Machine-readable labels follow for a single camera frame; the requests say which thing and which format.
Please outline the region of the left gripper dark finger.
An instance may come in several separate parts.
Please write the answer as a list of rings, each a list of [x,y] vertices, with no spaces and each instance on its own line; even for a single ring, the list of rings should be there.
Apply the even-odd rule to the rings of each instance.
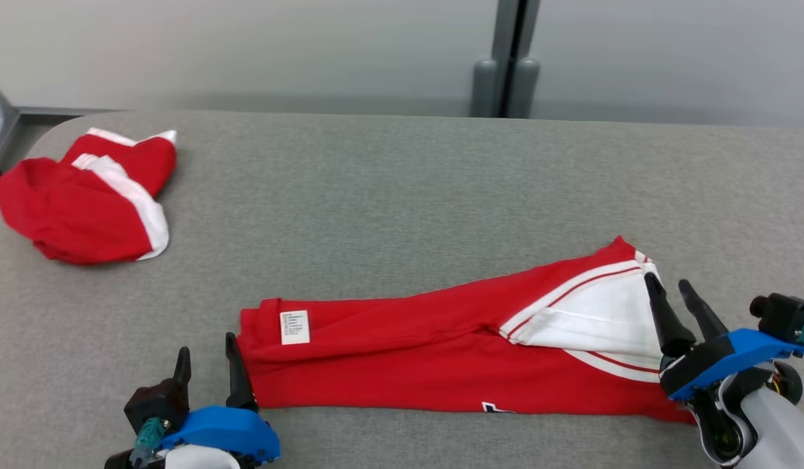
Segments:
[[[226,333],[224,350],[229,364],[229,395],[225,400],[226,407],[258,413],[259,405],[235,333]]]
[[[176,399],[188,399],[188,384],[192,377],[190,348],[181,347],[172,376],[172,396]]]

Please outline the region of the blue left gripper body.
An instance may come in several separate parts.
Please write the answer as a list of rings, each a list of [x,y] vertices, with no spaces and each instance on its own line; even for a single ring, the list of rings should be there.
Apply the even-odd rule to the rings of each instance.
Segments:
[[[173,422],[149,416],[134,447],[108,457],[106,468],[261,468],[281,458],[281,443],[259,414],[207,406]]]

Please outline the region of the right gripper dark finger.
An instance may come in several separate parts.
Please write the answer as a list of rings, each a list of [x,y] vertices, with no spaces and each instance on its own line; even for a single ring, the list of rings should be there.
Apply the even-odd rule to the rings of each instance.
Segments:
[[[709,303],[702,299],[687,279],[680,279],[678,288],[686,309],[692,314],[692,317],[694,317],[698,324],[700,332],[702,332],[704,341],[709,341],[709,339],[715,339],[729,333],[729,330],[714,313]]]
[[[664,356],[680,358],[696,344],[694,333],[677,317],[669,303],[667,291],[654,272],[644,275],[644,284],[648,291],[660,351]]]

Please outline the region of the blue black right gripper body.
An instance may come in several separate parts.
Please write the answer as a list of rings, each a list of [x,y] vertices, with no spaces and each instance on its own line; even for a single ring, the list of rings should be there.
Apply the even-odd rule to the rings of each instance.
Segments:
[[[688,401],[694,392],[768,360],[804,354],[804,344],[790,343],[759,330],[741,328],[695,345],[660,374],[665,395]]]

